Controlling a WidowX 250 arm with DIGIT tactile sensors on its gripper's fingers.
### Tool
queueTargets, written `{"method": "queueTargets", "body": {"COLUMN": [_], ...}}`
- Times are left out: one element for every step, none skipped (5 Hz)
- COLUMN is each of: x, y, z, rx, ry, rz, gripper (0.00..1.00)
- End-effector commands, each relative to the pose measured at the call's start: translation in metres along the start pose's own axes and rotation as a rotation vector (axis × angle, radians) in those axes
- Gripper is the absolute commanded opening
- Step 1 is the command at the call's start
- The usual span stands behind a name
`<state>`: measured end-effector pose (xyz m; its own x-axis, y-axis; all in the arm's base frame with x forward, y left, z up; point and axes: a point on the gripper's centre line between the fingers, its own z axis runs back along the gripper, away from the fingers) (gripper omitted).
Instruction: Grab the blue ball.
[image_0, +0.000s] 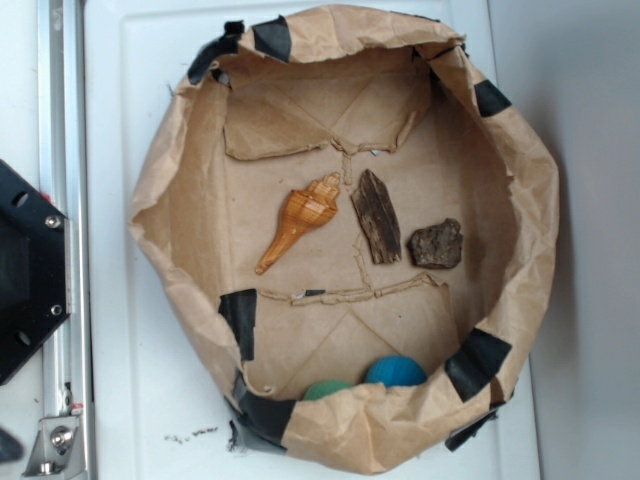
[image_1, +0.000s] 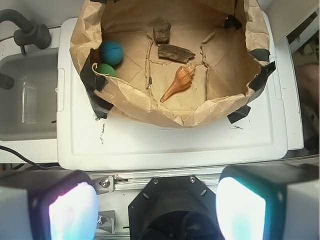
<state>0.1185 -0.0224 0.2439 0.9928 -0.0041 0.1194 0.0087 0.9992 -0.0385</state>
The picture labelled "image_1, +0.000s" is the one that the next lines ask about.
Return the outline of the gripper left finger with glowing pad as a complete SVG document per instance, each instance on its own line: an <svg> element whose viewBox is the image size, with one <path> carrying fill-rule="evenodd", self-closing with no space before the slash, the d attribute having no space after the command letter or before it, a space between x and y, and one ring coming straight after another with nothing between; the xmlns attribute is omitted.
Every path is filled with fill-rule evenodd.
<svg viewBox="0 0 320 240"><path fill-rule="evenodd" d="M8 170L0 174L2 240L92 240L98 196L81 170Z"/></svg>

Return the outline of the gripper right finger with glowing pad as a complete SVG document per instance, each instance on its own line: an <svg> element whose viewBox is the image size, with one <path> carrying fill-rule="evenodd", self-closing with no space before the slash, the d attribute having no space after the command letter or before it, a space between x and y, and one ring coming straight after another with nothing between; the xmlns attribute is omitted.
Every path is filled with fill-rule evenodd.
<svg viewBox="0 0 320 240"><path fill-rule="evenodd" d="M318 240L320 168L229 165L220 174L215 205L227 240Z"/></svg>

